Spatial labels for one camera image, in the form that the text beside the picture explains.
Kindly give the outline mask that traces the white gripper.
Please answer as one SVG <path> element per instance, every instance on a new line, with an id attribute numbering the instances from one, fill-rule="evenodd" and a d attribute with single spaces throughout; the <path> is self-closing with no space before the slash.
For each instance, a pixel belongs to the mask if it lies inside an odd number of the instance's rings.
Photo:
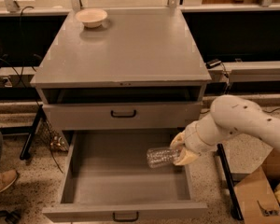
<path id="1" fill-rule="evenodd" d="M 216 144 L 217 126 L 214 121 L 212 119 L 194 121 L 186 127 L 185 132 L 178 133 L 170 144 L 172 149 L 182 147 L 178 150 L 174 165 L 188 165 L 196 161 L 200 157 L 199 154 L 212 151 Z"/>

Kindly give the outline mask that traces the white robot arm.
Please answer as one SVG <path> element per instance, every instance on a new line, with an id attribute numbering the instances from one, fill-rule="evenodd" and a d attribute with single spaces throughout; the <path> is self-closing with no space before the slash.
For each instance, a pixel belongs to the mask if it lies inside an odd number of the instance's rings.
<path id="1" fill-rule="evenodd" d="M 258 138 L 280 152 L 280 119 L 266 114 L 252 101 L 222 95 L 213 101 L 205 117 L 193 121 L 174 138 L 170 148 L 179 155 L 173 164 L 190 164 L 219 142 L 240 133 Z"/>

